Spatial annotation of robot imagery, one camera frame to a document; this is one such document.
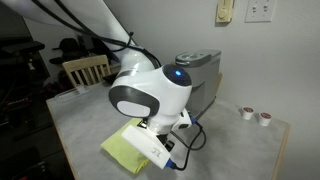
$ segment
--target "floor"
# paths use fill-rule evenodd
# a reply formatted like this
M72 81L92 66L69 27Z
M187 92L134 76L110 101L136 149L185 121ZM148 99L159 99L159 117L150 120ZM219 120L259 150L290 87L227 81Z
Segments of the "floor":
M10 115L11 123L0 127L0 162L27 148L36 147L41 160L48 163L55 179L74 179L52 124L45 98L39 93L32 100L31 106ZM25 135L38 127L45 128Z

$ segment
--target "white table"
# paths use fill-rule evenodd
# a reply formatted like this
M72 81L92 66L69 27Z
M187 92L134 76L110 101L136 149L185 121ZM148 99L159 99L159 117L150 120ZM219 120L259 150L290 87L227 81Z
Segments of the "white table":
M90 89L69 101L55 98L47 101L76 179L276 179L290 125L277 119L268 127L260 126L254 118L245 121L241 118L240 107L220 99L200 119L207 133L207 144L202 150L190 153L185 171L161 170L150 162L138 175L133 175L100 148L100 144L130 118L112 107L106 84ZM196 131L193 127L178 134L191 139ZM185 153L186 148L176 142L172 159L180 167Z

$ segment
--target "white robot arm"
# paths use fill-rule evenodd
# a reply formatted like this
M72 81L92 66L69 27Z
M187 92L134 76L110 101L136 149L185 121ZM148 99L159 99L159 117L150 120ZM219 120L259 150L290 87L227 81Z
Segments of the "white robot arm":
M103 0L0 1L29 19L62 24L106 42L121 63L109 91L110 102L124 115L148 118L145 128L129 127L123 137L164 168L170 153L157 136L192 124L185 110L192 88L188 73L174 65L160 67L151 61L152 55L131 41Z

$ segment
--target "light switch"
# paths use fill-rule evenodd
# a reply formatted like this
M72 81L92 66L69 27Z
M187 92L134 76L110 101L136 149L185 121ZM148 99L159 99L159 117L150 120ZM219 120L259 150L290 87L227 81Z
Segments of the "light switch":
M249 0L245 22L271 22L276 0Z
M233 15L234 0L219 0L216 22L230 22Z

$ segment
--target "white cup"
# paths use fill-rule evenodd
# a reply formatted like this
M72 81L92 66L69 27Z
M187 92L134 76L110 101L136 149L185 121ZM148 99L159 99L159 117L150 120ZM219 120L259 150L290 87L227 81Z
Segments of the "white cup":
M261 126L268 126L271 121L272 116L268 113L260 113L259 114L259 124Z
M250 120L253 115L253 109L250 107L242 108L242 118L245 120Z

